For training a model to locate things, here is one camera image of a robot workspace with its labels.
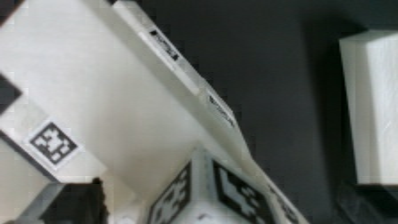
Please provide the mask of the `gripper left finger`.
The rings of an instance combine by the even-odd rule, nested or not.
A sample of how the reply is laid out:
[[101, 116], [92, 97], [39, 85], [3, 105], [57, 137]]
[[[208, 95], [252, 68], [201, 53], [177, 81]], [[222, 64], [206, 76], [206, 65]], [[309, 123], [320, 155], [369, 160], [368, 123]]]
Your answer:
[[103, 181], [49, 183], [14, 224], [108, 224]]

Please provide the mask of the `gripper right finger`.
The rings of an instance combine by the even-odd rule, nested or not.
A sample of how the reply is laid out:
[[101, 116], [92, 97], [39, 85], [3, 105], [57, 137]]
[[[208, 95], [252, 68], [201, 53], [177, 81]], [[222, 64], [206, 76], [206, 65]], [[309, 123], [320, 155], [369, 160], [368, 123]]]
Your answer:
[[336, 224], [398, 224], [398, 186], [343, 183], [336, 202]]

